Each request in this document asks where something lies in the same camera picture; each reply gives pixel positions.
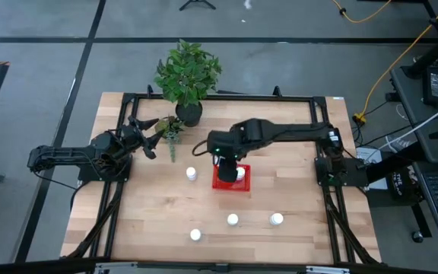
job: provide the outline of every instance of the tripod stand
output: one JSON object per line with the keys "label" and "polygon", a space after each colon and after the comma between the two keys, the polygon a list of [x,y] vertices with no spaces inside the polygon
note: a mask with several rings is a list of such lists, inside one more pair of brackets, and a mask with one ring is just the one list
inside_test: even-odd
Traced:
{"label": "tripod stand", "polygon": [[216,9],[216,7],[214,7],[214,5],[211,4],[211,3],[209,3],[207,0],[188,0],[185,4],[183,4],[182,7],[179,8],[179,11],[183,11],[183,9],[186,8],[187,5],[189,5],[189,4],[192,3],[192,2],[203,2],[203,3],[205,3],[206,5],[208,5],[209,8]]}

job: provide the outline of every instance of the black flower pot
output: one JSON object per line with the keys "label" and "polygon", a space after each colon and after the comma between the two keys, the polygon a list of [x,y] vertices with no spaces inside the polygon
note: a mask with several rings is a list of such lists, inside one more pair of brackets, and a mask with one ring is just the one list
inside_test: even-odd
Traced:
{"label": "black flower pot", "polygon": [[198,105],[189,104],[187,107],[177,104],[175,113],[185,126],[197,126],[202,116],[202,104],[198,102]]}

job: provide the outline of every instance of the wooden tabletop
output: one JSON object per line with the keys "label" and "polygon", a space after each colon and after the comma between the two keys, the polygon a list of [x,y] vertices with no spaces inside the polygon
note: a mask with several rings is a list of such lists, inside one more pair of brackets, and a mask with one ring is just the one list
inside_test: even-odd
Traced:
{"label": "wooden tabletop", "polygon": [[[104,93],[97,110],[92,137],[116,127],[122,93]],[[348,113],[343,98],[327,97],[330,122],[341,131],[345,148],[355,153]],[[141,150],[133,156],[129,181],[124,186],[116,235],[114,260],[229,263],[332,263],[329,230],[322,191],[316,183],[313,159],[315,143],[274,143],[253,151],[241,161],[252,168],[251,191],[213,190],[210,155],[192,156],[192,148],[212,129],[229,130],[249,118],[274,123],[311,123],[309,105],[299,102],[203,100],[198,126],[181,132],[176,162],[170,160],[165,141],[157,158],[147,159]],[[166,100],[140,100],[139,119],[174,115],[175,105]],[[145,135],[152,135],[153,129]],[[198,179],[190,182],[186,168],[195,167]],[[103,182],[92,182],[75,197],[62,255],[72,252],[94,225]],[[376,235],[366,197],[345,187],[349,224],[371,256],[380,260]],[[274,212],[284,222],[268,222]],[[231,227],[227,216],[235,213],[239,224]],[[189,233],[198,228],[202,239]],[[98,254],[103,254],[107,227],[101,234]],[[346,260],[344,240],[338,229],[341,257]]]}

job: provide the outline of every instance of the gray floor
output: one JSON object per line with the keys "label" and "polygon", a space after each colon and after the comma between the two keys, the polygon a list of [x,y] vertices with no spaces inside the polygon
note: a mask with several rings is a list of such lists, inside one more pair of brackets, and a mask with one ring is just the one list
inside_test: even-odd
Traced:
{"label": "gray floor", "polygon": [[[372,21],[353,25],[339,16],[330,0],[252,0],[250,11],[240,0],[211,0],[216,11],[192,4],[178,12],[183,2],[108,0],[97,36],[416,37],[427,25],[421,5],[391,4]],[[380,5],[340,2],[352,18],[363,18]],[[86,37],[97,4],[97,0],[0,0],[0,36]],[[438,1],[433,5],[438,11]],[[94,44],[64,145],[87,144],[100,94],[145,91],[152,84],[158,59],[166,58],[173,47],[171,43]],[[0,93],[0,172],[7,176],[0,184],[0,263],[13,258],[37,184],[25,167],[28,152],[52,141],[83,48],[80,43],[0,44],[0,61],[11,62]],[[206,43],[204,48],[223,65],[220,89],[270,94],[279,85],[284,94],[342,96],[352,114],[362,109],[376,79],[406,45]],[[426,46],[416,46],[401,64],[409,64],[425,50]],[[391,89],[388,79],[382,81],[370,108],[382,103]],[[365,140],[407,124],[395,106],[388,104],[369,116],[363,128]],[[75,168],[58,168],[54,179],[73,184],[76,176]],[[66,188],[50,187],[28,260],[58,258],[70,195]],[[412,243],[409,232],[416,223],[409,208],[372,213],[385,263],[438,271],[438,236]],[[433,222],[430,225],[435,234]]]}

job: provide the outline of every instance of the white bottle cap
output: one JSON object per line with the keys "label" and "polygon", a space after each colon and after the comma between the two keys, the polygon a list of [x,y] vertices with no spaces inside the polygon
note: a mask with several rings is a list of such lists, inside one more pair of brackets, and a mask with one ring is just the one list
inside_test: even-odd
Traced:
{"label": "white bottle cap", "polygon": [[190,231],[190,238],[193,241],[198,241],[201,239],[201,231],[199,229],[192,229],[192,231]]}
{"label": "white bottle cap", "polygon": [[197,179],[197,172],[195,171],[194,167],[187,168],[186,173],[187,173],[187,177],[189,178],[189,180]]}
{"label": "white bottle cap", "polygon": [[272,225],[279,225],[283,222],[283,215],[280,213],[274,213],[270,217],[270,224]]}
{"label": "white bottle cap", "polygon": [[237,177],[236,180],[242,180],[244,175],[246,175],[246,170],[243,167],[238,167],[237,169]]}
{"label": "white bottle cap", "polygon": [[229,216],[227,216],[227,223],[229,225],[237,225],[239,220],[240,218],[236,214],[229,214]]}

